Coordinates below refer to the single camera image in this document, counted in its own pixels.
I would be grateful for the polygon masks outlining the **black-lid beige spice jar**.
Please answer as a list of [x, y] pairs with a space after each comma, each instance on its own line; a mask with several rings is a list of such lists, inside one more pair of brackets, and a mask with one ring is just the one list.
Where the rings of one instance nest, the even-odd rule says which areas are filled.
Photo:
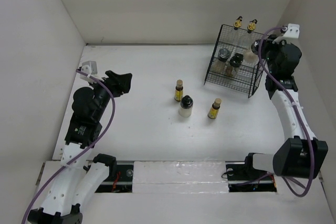
[[251, 46], [244, 52], [243, 57], [244, 60], [248, 64], [258, 62], [258, 48], [259, 48], [260, 39], [255, 40]]

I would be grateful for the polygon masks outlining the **glass bottle with dark sauce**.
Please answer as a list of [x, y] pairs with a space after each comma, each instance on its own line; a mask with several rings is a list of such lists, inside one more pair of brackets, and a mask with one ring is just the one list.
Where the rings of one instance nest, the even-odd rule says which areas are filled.
[[247, 31], [246, 33], [240, 38], [240, 43], [239, 45], [242, 48], [249, 48], [253, 42], [253, 33], [256, 29], [256, 25], [258, 23], [257, 19], [253, 19], [252, 21], [249, 22], [247, 26]]

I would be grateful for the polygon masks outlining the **small black-cap back jar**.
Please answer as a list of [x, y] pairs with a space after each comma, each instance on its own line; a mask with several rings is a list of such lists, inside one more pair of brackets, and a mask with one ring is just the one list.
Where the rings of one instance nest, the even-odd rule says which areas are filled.
[[229, 64], [226, 68], [226, 75], [229, 77], [234, 77], [237, 74], [239, 67], [242, 65], [243, 59], [244, 57], [242, 54], [235, 53], [231, 57]]

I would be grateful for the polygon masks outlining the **clear glass bottle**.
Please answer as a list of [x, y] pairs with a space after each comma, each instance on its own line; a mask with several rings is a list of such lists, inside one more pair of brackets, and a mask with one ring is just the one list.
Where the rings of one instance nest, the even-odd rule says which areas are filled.
[[243, 49], [242, 44], [239, 42], [239, 30], [241, 28], [241, 24], [243, 21], [243, 17], [239, 16], [234, 24], [233, 28], [230, 30], [228, 35], [226, 36], [226, 43], [229, 46], [229, 51], [233, 53], [234, 51], [237, 51], [238, 49]]

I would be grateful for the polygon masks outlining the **grey-lid white powder shaker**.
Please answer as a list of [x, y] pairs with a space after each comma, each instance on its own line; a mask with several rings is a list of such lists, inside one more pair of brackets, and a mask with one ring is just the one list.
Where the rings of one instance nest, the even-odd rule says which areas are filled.
[[227, 48], [221, 48], [218, 51], [216, 69], [218, 73], [222, 73], [227, 65], [227, 60], [230, 58], [231, 52]]

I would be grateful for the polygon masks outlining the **small yellow bottle cork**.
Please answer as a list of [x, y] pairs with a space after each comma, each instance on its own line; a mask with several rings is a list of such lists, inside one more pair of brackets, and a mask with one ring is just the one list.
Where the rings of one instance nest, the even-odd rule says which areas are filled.
[[217, 118], [217, 115], [218, 115], [218, 112], [219, 112], [219, 109], [221, 107], [221, 103], [222, 103], [222, 100], [220, 98], [216, 98], [208, 112], [208, 117], [210, 119], [216, 119]]
[[175, 101], [180, 102], [182, 98], [183, 98], [183, 81], [179, 79], [176, 81], [174, 99]]

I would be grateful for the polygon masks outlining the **black-cap white powder jar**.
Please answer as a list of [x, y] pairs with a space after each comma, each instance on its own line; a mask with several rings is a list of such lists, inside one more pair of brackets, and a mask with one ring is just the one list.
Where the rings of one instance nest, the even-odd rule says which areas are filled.
[[180, 101], [179, 115], [184, 118], [190, 117], [192, 114], [193, 105], [193, 99], [189, 95], [184, 96]]

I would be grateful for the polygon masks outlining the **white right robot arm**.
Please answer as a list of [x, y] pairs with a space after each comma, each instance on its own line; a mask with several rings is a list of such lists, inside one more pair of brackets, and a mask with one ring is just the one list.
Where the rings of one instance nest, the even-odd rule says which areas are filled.
[[263, 172], [294, 178], [316, 178], [328, 152], [328, 145], [320, 141], [310, 129], [299, 103], [298, 87], [293, 72], [302, 56], [294, 44], [276, 35], [256, 40], [253, 51], [261, 50], [261, 58], [268, 67], [265, 88], [277, 109], [285, 142], [275, 154], [249, 153], [243, 173], [254, 179]]

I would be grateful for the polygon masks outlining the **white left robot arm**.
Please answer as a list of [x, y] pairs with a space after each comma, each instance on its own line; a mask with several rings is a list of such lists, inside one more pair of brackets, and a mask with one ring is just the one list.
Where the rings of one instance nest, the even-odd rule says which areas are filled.
[[95, 145], [106, 134], [114, 114], [106, 127], [100, 120], [109, 103], [115, 112], [115, 99], [129, 93], [132, 74], [106, 71], [106, 77], [76, 70], [87, 79], [89, 86], [73, 94], [72, 111], [61, 167], [39, 189], [24, 213], [22, 223], [82, 223], [82, 208], [104, 180], [117, 176], [114, 156], [98, 154], [91, 165], [86, 161]]

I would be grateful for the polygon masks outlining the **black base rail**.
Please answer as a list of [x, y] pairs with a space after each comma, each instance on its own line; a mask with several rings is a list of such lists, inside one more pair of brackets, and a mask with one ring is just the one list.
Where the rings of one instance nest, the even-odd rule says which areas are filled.
[[155, 161], [120, 163], [114, 178], [97, 193], [225, 194], [276, 192], [274, 177], [248, 169], [244, 162]]

